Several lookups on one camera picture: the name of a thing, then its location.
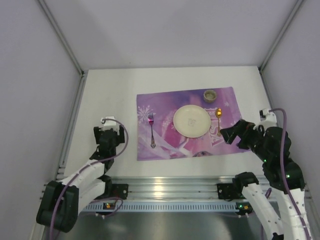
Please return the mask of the gold spoon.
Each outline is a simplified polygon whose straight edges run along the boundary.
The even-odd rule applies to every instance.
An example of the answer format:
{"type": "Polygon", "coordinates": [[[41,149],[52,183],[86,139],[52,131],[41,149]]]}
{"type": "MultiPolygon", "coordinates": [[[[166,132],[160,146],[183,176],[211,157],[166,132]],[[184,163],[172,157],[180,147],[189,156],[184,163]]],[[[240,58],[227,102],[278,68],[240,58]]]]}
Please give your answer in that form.
{"type": "Polygon", "coordinates": [[[220,137],[221,136],[221,117],[222,117],[222,110],[221,108],[217,108],[215,111],[215,116],[217,118],[217,123],[218,123],[218,130],[217,130],[217,135],[220,137]]]}

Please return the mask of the cream round plate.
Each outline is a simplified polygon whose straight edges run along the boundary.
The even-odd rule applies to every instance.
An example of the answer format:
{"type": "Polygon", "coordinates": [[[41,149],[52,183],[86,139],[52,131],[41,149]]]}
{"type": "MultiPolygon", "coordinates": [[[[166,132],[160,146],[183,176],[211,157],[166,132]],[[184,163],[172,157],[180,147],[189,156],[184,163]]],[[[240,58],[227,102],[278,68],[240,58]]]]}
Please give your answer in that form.
{"type": "Polygon", "coordinates": [[[211,128],[209,113],[197,105],[180,107],[173,116],[175,130],[186,138],[199,138],[211,128]]]}

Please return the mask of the speckled ceramic cup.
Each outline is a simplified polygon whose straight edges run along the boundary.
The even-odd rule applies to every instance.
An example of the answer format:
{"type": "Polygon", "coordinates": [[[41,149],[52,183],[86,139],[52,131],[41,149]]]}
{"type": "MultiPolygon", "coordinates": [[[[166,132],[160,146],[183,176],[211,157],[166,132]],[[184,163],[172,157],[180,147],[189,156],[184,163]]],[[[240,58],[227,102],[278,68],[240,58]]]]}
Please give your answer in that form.
{"type": "Polygon", "coordinates": [[[213,103],[217,98],[217,93],[213,89],[208,89],[203,93],[203,100],[206,103],[213,103]]]}

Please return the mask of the purple printed placemat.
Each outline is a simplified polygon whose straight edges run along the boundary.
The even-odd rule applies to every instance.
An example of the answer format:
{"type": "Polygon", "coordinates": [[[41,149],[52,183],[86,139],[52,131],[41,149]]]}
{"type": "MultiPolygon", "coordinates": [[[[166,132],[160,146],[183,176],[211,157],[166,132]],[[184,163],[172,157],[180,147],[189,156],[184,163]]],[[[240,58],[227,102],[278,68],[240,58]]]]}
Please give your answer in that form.
{"type": "Polygon", "coordinates": [[[241,153],[220,134],[242,118],[232,87],[139,94],[136,113],[138,161],[241,153]]]}

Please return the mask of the pink metallic fork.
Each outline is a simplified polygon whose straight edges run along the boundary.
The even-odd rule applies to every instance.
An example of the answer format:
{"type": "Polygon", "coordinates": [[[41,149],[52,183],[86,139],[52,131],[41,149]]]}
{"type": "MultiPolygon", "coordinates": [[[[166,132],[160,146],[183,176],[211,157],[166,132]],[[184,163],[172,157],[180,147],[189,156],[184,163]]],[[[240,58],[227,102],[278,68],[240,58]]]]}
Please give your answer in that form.
{"type": "Polygon", "coordinates": [[[150,146],[152,149],[154,149],[156,147],[156,143],[155,143],[155,138],[154,138],[154,132],[153,132],[153,125],[154,125],[154,114],[150,113],[148,115],[148,123],[150,125],[150,129],[151,129],[151,143],[150,146]]]}

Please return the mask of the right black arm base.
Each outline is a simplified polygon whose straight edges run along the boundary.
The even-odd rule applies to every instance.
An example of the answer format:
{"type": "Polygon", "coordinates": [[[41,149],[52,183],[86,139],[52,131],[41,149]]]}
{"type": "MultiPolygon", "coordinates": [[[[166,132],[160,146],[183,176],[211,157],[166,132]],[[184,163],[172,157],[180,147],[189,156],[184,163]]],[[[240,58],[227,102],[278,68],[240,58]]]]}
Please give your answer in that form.
{"type": "Polygon", "coordinates": [[[231,202],[233,200],[242,200],[245,198],[241,193],[237,192],[232,183],[218,183],[216,186],[219,200],[231,202]]]}

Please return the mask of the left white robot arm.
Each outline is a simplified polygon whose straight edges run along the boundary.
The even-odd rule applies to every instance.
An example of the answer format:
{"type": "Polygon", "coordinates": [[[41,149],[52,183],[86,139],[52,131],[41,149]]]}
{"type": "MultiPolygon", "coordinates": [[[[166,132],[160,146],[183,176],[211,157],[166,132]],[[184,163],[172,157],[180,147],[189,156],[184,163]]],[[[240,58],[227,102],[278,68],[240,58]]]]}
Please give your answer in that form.
{"type": "Polygon", "coordinates": [[[87,205],[110,194],[112,180],[106,173],[119,157],[117,147],[128,144],[128,131],[118,120],[105,118],[93,128],[93,135],[96,149],[89,160],[70,176],[46,185],[37,224],[68,233],[87,205]]]}

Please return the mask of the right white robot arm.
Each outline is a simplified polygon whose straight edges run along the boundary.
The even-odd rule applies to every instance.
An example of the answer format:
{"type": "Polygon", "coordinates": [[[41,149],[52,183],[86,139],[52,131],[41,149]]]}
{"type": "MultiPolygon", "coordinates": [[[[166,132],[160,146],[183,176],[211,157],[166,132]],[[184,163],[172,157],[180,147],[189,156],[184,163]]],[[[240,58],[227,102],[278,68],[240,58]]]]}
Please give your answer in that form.
{"type": "Polygon", "coordinates": [[[263,174],[275,195],[279,214],[262,192],[252,172],[242,172],[232,179],[238,194],[252,206],[269,240],[310,240],[310,225],[305,208],[305,181],[301,168],[290,158],[291,140],[276,120],[258,124],[239,120],[220,133],[226,144],[236,138],[236,146],[252,151],[261,161],[263,174]]]}

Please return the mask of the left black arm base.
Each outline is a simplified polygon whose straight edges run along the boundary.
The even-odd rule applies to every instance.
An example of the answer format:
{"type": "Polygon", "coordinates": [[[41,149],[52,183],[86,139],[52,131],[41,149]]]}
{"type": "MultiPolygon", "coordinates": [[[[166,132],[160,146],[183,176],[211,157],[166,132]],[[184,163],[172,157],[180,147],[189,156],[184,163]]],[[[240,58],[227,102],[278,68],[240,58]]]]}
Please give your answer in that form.
{"type": "Polygon", "coordinates": [[[94,201],[107,199],[107,198],[120,198],[126,200],[129,194],[128,184],[113,183],[107,193],[104,193],[94,199],[94,201]]]}

